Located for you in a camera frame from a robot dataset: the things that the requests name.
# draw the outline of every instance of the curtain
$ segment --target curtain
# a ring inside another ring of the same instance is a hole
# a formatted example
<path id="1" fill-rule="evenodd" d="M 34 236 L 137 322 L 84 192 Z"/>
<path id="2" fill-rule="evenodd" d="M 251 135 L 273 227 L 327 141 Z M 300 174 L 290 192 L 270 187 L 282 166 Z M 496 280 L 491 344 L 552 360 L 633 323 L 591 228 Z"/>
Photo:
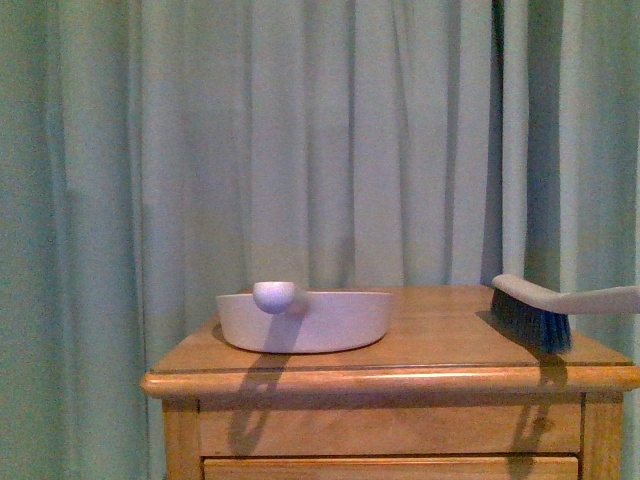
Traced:
<path id="1" fill-rule="evenodd" d="M 139 379 L 255 281 L 640 284 L 632 3 L 3 4 L 0 477 L 162 478 Z"/>
<path id="2" fill-rule="evenodd" d="M 640 5 L 505 1 L 503 25 L 503 222 L 527 212 L 526 276 L 566 292 L 640 284 Z M 638 320 L 572 323 L 637 363 Z M 625 479 L 640 478 L 639 399 L 626 397 Z"/>

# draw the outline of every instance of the blue bristles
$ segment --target blue bristles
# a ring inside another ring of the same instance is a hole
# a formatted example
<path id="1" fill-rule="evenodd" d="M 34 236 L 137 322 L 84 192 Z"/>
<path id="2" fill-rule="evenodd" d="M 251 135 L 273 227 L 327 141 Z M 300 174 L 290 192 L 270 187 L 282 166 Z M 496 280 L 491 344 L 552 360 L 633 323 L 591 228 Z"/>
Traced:
<path id="1" fill-rule="evenodd" d="M 541 310 L 495 289 L 491 313 L 522 343 L 544 353 L 565 353 L 571 349 L 569 318 Z"/>

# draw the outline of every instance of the wood grain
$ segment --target wood grain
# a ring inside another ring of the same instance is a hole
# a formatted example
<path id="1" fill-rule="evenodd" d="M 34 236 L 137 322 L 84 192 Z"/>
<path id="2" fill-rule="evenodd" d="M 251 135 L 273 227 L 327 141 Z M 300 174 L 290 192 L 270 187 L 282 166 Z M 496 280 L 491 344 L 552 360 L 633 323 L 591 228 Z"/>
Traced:
<path id="1" fill-rule="evenodd" d="M 162 402 L 167 455 L 167 480 L 200 480 L 198 402 L 173 400 Z"/>
<path id="2" fill-rule="evenodd" d="M 574 457 L 213 460 L 205 480 L 577 480 Z"/>
<path id="3" fill-rule="evenodd" d="M 640 387 L 640 368 L 579 334 L 566 355 L 519 344 L 489 314 L 483 286 L 372 289 L 394 293 L 387 335 L 356 350 L 272 355 L 229 346 L 216 320 L 163 358 L 142 380 L 157 398 L 210 396 L 253 382 L 283 392 L 440 391 L 585 392 Z"/>
<path id="4" fill-rule="evenodd" d="M 622 400 L 617 392 L 585 395 L 581 480 L 620 478 Z"/>
<path id="5" fill-rule="evenodd" d="M 202 456 L 580 451 L 579 395 L 203 402 Z"/>

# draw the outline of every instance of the curtain fold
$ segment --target curtain fold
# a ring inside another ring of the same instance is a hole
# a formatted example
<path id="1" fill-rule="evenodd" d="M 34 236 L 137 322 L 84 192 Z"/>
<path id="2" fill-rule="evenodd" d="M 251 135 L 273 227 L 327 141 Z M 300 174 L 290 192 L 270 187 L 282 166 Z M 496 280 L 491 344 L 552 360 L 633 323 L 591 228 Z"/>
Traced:
<path id="1" fill-rule="evenodd" d="M 163 478 L 139 378 L 255 281 L 640 282 L 634 2 L 27 4 L 0 7 L 0 477 Z M 640 361 L 638 318 L 572 322 Z"/>

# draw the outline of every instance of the brush handle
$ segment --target brush handle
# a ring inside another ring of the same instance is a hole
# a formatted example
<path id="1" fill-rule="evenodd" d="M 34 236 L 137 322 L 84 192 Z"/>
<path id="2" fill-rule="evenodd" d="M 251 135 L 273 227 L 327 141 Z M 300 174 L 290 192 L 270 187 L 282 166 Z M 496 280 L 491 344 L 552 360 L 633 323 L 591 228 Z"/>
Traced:
<path id="1" fill-rule="evenodd" d="M 498 275 L 493 285 L 521 302 L 566 315 L 640 313 L 640 288 L 614 287 L 579 293 L 558 293 L 510 274 Z"/>

